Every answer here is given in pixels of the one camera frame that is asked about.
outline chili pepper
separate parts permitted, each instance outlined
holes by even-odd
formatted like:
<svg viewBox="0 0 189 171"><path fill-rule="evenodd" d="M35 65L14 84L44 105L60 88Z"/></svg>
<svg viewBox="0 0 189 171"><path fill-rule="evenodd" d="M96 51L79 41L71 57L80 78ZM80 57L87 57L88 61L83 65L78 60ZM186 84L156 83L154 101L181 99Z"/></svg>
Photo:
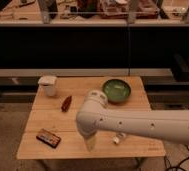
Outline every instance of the chili pepper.
<svg viewBox="0 0 189 171"><path fill-rule="evenodd" d="M71 102L72 102L72 96L68 96L68 97L64 100L64 102L63 102L63 104L62 104L62 106L61 106L62 112L67 112L67 111L68 111Z"/></svg>

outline bowl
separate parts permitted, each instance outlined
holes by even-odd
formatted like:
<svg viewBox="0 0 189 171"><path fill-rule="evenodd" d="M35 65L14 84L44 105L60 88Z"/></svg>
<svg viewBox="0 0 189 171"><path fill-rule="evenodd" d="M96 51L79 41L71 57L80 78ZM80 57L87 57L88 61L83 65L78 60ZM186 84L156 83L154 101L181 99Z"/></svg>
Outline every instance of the bowl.
<svg viewBox="0 0 189 171"><path fill-rule="evenodd" d="M106 94L109 102L122 103L130 96L131 87L123 80L111 79L103 84L102 91Z"/></svg>

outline tabletop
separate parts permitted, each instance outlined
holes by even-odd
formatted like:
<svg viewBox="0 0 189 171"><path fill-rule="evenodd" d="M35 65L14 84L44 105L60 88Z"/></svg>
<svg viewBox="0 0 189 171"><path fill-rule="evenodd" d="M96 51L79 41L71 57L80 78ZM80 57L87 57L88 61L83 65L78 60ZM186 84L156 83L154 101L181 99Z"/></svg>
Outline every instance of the tabletop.
<svg viewBox="0 0 189 171"><path fill-rule="evenodd" d="M164 156L161 140L128 135L119 145L112 141L115 132L98 131L95 148L88 151L83 137L76 127L76 114L87 93L101 90L109 79L117 78L127 82L131 95L127 102L108 104L107 108L123 110L150 110L150 104L140 77L59 77L57 95L47 97L42 87L38 88L28 122L18 149L18 159L82 159ZM72 96L69 110L61 111L62 102ZM46 129L62 138L56 149L36 139L40 129Z"/></svg>
<svg viewBox="0 0 189 171"><path fill-rule="evenodd" d="M42 21L41 20L41 13L39 9L39 5L37 0L28 0L28 1L35 1L34 4L24 6L21 8L16 8L15 6L20 4L20 0L12 0L1 12L0 12L0 21L5 20L26 20L26 21ZM58 4L58 14L55 18L55 20L59 21L67 21L67 19L61 20L60 15L64 12L66 5L76 5L76 1L63 1L63 0L57 0ZM164 0L162 4L162 9L165 11L165 13L168 15L169 19L172 20L181 20L181 17L174 16L172 14L172 11L175 7L185 7L186 9L189 6L189 0ZM84 18L78 16L75 18L71 18L71 22L75 22L78 20L85 20ZM100 16L95 15L94 17L91 17L89 21L94 22L94 20L103 20Z"/></svg>

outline floor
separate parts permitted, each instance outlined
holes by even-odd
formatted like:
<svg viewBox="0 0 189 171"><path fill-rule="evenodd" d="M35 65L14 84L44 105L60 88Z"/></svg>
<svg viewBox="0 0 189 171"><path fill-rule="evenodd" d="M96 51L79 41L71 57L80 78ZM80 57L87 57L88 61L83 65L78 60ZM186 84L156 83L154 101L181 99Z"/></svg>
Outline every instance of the floor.
<svg viewBox="0 0 189 171"><path fill-rule="evenodd" d="M0 171L43 171L45 167L38 161L17 160L16 153L24 127L29 116L32 103L0 103ZM187 157L189 154L180 144L164 142L167 156L172 165ZM88 159L88 160L46 160L44 161L52 171L130 171L136 161L127 159ZM182 165L189 171L189 161ZM162 157L145 160L142 171L163 171Z"/></svg>

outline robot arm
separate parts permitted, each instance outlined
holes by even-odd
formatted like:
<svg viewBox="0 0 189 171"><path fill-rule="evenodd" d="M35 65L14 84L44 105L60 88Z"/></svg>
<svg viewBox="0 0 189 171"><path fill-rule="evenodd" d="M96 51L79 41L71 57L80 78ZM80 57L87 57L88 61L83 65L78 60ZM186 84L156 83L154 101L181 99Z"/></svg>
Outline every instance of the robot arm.
<svg viewBox="0 0 189 171"><path fill-rule="evenodd" d="M84 138L107 130L189 145L189 110L111 110L106 104L101 91L93 90L86 97L76 117Z"/></svg>

